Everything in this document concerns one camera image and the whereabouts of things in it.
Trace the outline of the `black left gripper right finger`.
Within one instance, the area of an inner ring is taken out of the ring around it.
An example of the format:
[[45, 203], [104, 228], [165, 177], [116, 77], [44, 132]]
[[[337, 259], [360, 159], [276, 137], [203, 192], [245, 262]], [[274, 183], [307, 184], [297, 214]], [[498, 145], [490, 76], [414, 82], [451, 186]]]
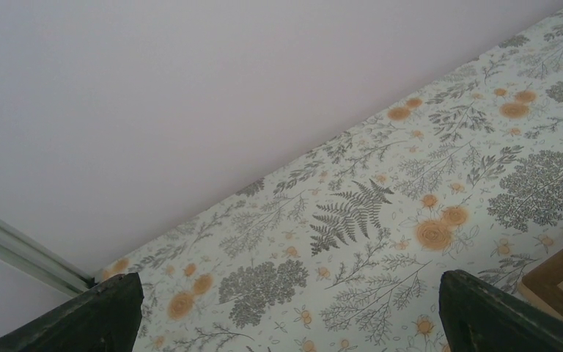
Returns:
[[441, 275], [438, 308], [451, 351], [563, 351], [563, 321], [466, 271]]

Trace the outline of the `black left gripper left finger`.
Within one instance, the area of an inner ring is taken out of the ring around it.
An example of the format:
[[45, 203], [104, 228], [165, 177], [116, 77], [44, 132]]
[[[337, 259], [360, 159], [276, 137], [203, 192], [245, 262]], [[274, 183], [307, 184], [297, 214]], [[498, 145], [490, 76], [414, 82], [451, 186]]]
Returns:
[[0, 337], [0, 351], [132, 351], [144, 292], [118, 274]]

